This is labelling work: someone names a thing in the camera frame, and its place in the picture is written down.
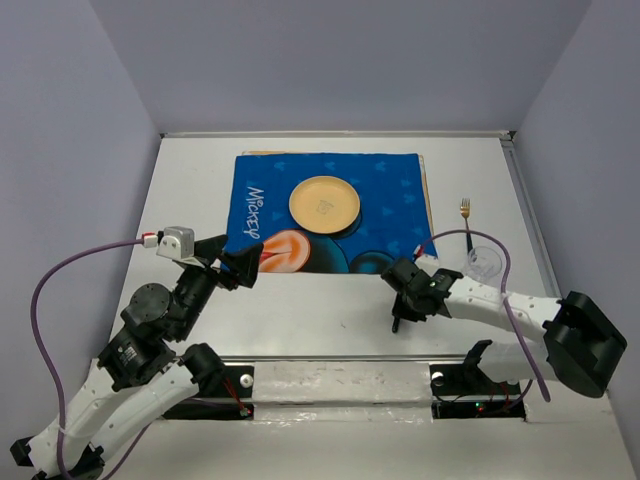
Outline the clear drinking glass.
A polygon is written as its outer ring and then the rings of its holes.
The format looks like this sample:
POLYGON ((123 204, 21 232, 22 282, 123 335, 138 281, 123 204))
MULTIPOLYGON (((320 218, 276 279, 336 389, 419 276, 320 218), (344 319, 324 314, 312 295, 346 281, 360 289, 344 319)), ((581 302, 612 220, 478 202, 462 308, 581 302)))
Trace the clear drinking glass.
POLYGON ((462 272, 480 283, 488 284, 502 274, 503 260, 494 249, 477 246, 468 252, 462 272))

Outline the gold fork black handle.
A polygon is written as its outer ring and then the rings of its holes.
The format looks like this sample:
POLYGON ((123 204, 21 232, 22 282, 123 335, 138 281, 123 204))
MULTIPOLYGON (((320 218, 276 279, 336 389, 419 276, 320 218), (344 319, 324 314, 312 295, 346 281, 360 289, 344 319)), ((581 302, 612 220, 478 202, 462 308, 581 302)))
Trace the gold fork black handle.
POLYGON ((470 228, 469 228, 470 207, 471 207, 470 199, 462 198, 460 202, 460 215, 463 218, 465 223, 466 248, 468 253, 471 253, 474 248, 472 235, 470 233, 470 228))

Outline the blue Mickey cloth placemat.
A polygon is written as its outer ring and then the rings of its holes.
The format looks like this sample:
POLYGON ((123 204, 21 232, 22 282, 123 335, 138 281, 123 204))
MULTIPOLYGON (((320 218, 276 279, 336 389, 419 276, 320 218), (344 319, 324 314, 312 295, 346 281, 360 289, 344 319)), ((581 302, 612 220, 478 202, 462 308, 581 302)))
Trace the blue Mickey cloth placemat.
POLYGON ((269 273, 379 274, 412 258, 431 235, 422 159, 416 153, 269 153, 235 161, 227 250, 263 244, 269 273), (347 229, 313 233, 289 210, 303 181, 332 176, 357 192, 360 212, 347 229))

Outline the yellow round plate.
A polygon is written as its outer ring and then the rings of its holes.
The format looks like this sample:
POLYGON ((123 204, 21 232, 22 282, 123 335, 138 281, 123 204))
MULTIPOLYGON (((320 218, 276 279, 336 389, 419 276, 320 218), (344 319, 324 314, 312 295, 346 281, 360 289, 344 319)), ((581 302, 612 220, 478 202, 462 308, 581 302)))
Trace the yellow round plate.
POLYGON ((348 229, 356 221, 361 200, 347 181, 334 176, 314 176, 292 190, 288 206, 300 227, 329 235, 348 229))

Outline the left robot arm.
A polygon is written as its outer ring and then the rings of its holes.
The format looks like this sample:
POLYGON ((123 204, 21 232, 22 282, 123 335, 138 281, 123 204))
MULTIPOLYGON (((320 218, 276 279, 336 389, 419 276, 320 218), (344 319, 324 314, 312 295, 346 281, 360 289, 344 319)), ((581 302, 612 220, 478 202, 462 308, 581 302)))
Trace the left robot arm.
POLYGON ((227 236, 195 240, 193 230, 166 227, 123 241, 140 245, 180 266, 176 285, 139 287, 121 312, 124 322, 96 359, 71 400, 44 345, 37 319, 45 286, 31 299, 31 328, 54 381, 58 415, 41 433, 16 440, 10 448, 17 465, 31 467, 38 479, 98 479, 126 441, 137 442, 150 423, 183 402, 208 404, 228 395, 242 418, 253 414, 243 401, 252 394, 254 370, 227 367, 206 343, 182 354, 170 345, 187 339, 217 288, 254 286, 262 244, 226 251, 227 236))

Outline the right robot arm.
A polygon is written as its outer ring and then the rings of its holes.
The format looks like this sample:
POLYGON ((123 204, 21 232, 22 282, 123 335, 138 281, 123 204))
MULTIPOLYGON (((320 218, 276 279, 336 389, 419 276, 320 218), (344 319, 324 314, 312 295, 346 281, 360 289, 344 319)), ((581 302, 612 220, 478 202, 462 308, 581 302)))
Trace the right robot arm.
POLYGON ((406 258, 381 275, 395 291, 392 315, 468 320, 515 335, 513 344, 480 340, 460 368, 462 384, 482 392, 495 383, 558 381, 588 398, 602 397, 627 341, 597 304, 572 291, 564 298, 501 292, 454 270, 429 274, 406 258))

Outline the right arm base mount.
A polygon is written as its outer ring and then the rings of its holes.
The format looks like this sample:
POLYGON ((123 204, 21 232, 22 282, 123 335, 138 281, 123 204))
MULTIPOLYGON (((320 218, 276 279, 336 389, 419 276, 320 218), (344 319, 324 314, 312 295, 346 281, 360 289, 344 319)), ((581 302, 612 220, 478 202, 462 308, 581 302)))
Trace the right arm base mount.
POLYGON ((449 419, 526 419, 518 384, 496 383, 479 368, 481 355, 492 345, 479 341, 461 363, 430 366, 432 416, 449 419))

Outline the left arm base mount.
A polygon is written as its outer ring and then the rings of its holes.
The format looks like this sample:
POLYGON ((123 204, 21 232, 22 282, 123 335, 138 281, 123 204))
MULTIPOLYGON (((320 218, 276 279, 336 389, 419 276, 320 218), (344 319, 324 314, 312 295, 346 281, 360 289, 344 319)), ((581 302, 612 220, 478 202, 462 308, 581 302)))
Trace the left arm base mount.
POLYGON ((164 420, 248 421, 254 418, 254 366, 231 364, 223 380, 208 393, 198 393, 171 407, 164 420))

